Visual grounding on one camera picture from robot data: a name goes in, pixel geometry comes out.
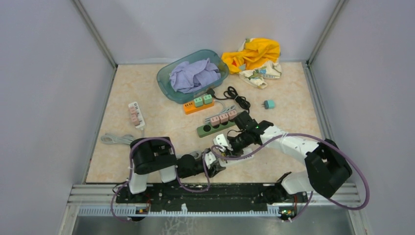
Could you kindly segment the green power strip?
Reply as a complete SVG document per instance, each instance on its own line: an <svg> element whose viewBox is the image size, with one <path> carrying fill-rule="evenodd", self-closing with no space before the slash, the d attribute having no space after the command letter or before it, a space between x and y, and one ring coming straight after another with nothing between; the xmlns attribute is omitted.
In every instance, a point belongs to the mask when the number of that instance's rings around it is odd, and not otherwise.
<svg viewBox="0 0 415 235"><path fill-rule="evenodd" d="M205 124L205 125L199 126L196 129L196 132L197 132L198 137L203 138L203 137L223 131L233 126L235 126L234 121L227 121L224 123L220 123L216 126L212 126L211 124Z"/></svg>

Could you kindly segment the teal charger plug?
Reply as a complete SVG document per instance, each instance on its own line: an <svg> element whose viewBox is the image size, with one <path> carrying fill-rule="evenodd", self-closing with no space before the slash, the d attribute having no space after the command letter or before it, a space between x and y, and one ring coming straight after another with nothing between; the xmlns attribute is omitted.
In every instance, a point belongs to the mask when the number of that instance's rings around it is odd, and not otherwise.
<svg viewBox="0 0 415 235"><path fill-rule="evenodd" d="M275 102L273 101L273 100L270 100L270 99L268 99L268 100L265 100L265 101L263 101L262 102L262 107L265 109L265 110L269 110L269 109L274 109L275 108Z"/></svg>

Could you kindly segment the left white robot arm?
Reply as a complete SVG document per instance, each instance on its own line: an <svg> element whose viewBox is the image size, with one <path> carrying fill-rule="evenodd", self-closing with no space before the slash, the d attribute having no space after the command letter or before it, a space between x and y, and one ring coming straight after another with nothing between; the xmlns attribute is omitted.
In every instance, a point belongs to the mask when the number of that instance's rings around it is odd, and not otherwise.
<svg viewBox="0 0 415 235"><path fill-rule="evenodd" d="M169 137L140 138L130 143L130 174L127 195L142 202L147 195L147 179L158 172L163 183L204 173L209 179L226 169L210 150L175 154Z"/></svg>

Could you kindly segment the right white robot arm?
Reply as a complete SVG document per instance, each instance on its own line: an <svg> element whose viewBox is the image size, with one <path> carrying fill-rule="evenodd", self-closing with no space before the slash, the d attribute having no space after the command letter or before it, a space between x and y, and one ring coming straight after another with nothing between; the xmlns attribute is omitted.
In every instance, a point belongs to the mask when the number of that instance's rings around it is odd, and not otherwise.
<svg viewBox="0 0 415 235"><path fill-rule="evenodd" d="M277 181L276 197L288 202L296 193L315 191L330 198L352 175L352 169L342 156L335 142L319 140L306 134L287 133L273 123L257 122L248 112L243 111L233 120L239 134L218 141L226 158L232 161L251 157L254 153L244 153L248 146L276 149L302 163L306 170L285 173Z"/></svg>

